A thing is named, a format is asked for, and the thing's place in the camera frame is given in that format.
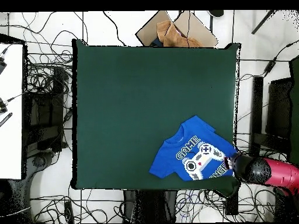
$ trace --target white floor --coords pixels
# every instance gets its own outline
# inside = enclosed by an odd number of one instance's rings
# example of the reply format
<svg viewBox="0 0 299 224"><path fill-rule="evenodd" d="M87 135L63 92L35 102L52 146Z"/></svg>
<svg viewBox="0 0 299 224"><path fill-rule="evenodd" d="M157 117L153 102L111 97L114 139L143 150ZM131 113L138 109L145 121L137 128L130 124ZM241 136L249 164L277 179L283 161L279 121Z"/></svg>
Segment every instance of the white floor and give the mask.
<svg viewBox="0 0 299 224"><path fill-rule="evenodd" d="M0 27L0 33L8 34L10 36L25 39L28 42L28 52L32 62L47 62L46 56L40 58L40 48L44 53L51 54L48 44L39 43L53 43L53 49L57 53L62 53L68 50L72 54L71 39L74 35L63 30L68 30L76 35L78 39L84 39L89 45L121 45L116 38L116 29L114 24L104 16L102 12L57 12L53 13L48 23L43 28L46 20L51 12L39 13L10 13L9 25L10 27ZM140 46L139 40L136 38L135 33L139 30L154 14L153 11L145 12L107 12L107 14L117 24L120 39L128 46ZM168 11L172 20L174 20L178 11ZM234 29L233 24L233 10L225 10L224 16L213 20L213 33L218 38L218 48L224 48L232 40L235 43L241 43L241 62L240 62L240 76L243 74L260 75L267 64L267 60L273 57L290 42L299 39L298 23L296 22L296 15L292 11L278 11L273 17L266 21L266 23L258 30L255 35L251 34L253 28L262 20L267 13L266 10L236 10L234 16ZM204 25L210 28L210 16L204 10L196 10L195 15L203 22ZM0 25L7 25L7 15L0 13ZM39 34L32 35L31 32L21 28L21 25L30 28ZM290 76L288 62L299 54L299 43L285 49L278 57L276 66L264 80L264 97L263 103L268 101L268 87L272 80L281 79ZM238 105L238 118L248 114L251 108L251 89L252 78L240 82L239 87L239 105ZM67 102L67 107L71 107L71 99ZM267 107L263 108L263 130L265 130ZM238 123L238 132L249 132L250 115L243 118ZM66 124L66 128L71 128L72 120ZM71 130L65 130L65 136L68 144L72 148ZM238 135L239 139L248 141L248 135ZM238 140L239 146L248 146L244 141ZM69 182L72 177L72 153L69 149L64 149L60 153L59 161L49 167L43 172L39 172L32 183L31 198L48 197L49 200L53 199L53 195L68 195ZM262 186L251 185L253 193L257 192ZM88 208L90 211L94 209L102 209L107 213L108 219L115 215L113 211L114 206L119 206L119 202L111 202L108 200L122 201L123 192L120 190L90 190L77 191L70 189L70 197L78 201L80 205L86 206L86 200L89 197ZM242 185L239 196L241 198L250 197L250 191L246 185ZM269 193L263 192L258 196L262 204L274 204L274 198ZM49 203L49 200L33 200L32 212L37 214L40 210ZM244 208L250 209L250 202L248 205L240 205L239 210ZM80 214L80 207L74 205L74 215ZM58 203L63 212L63 203ZM101 222L105 220L104 214L101 212L94 213L95 218ZM40 220L49 220L47 214L43 214ZM200 222L222 222L222 216L215 209L210 207L202 208L200 215L198 215ZM121 222L122 219L115 217L111 222ZM94 223L95 221L89 216L82 221L82 223Z"/></svg>

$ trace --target green table surface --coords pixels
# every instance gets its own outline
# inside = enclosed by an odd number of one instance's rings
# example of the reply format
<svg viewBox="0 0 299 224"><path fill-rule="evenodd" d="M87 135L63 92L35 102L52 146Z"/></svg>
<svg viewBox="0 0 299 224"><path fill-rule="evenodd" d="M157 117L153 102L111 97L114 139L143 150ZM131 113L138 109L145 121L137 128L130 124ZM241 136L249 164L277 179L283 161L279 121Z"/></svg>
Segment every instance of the green table surface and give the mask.
<svg viewBox="0 0 299 224"><path fill-rule="evenodd" d="M193 115L232 142L238 44L93 47L77 40L77 49L76 188L233 191L233 177L183 181L148 171L163 141Z"/></svg>
<svg viewBox="0 0 299 224"><path fill-rule="evenodd" d="M299 165L299 57L290 61L290 72L294 83L290 91L292 103L290 162Z"/></svg>

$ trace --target black cable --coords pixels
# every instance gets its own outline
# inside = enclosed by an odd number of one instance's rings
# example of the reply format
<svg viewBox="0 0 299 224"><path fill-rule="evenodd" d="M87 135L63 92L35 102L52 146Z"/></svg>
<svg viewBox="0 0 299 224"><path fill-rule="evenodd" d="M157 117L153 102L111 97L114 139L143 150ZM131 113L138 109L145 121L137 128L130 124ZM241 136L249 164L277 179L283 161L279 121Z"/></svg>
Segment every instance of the black cable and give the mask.
<svg viewBox="0 0 299 224"><path fill-rule="evenodd" d="M119 39L119 29L117 28L115 22L105 13L105 11L103 11L104 15L115 25L115 28L116 28L116 36L117 36L117 39L119 40L119 42L121 42L124 46L126 46L126 44L124 42L122 42L120 39Z"/></svg>
<svg viewBox="0 0 299 224"><path fill-rule="evenodd" d="M188 41L188 34L189 34L189 29L190 29L190 11L189 11L189 20L188 20L188 32L187 32L187 43L188 43L188 48L190 48L190 45L189 45L189 41Z"/></svg>
<svg viewBox="0 0 299 224"><path fill-rule="evenodd" d="M0 53L0 57L1 55L4 55L7 52L7 49L12 46L13 44L10 44L9 46L7 46L1 53Z"/></svg>
<svg viewBox="0 0 299 224"><path fill-rule="evenodd" d="M251 111L250 113L244 115L243 117L239 118L239 119L237 120L237 123L238 123L241 119L243 119L243 118L245 118L246 116L250 115L251 113L252 113L252 111Z"/></svg>

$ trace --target black power cord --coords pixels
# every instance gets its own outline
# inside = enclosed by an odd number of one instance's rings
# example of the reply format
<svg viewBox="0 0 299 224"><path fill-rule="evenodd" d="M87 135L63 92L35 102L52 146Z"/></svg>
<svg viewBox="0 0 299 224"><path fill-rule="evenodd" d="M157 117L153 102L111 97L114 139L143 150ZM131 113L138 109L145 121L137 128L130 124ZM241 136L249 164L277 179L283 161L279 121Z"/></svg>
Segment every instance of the black power cord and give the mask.
<svg viewBox="0 0 299 224"><path fill-rule="evenodd" d="M271 61L268 62L267 66L266 66L266 68L265 68L265 70L264 70L264 73L265 73L265 76L264 76L264 77L266 77L266 75L267 75L268 73L270 73L271 70L273 69L273 67L275 66L275 64L276 64L275 61L277 60L277 57L279 56L279 54L280 54L284 49L286 49L287 47L292 46L293 44L295 44L295 43L297 43L297 42L299 42L299 40L296 40L295 42L292 42L292 43L290 43L290 44L287 44L285 47L283 47L283 48L278 52L278 54L277 54Z"/></svg>

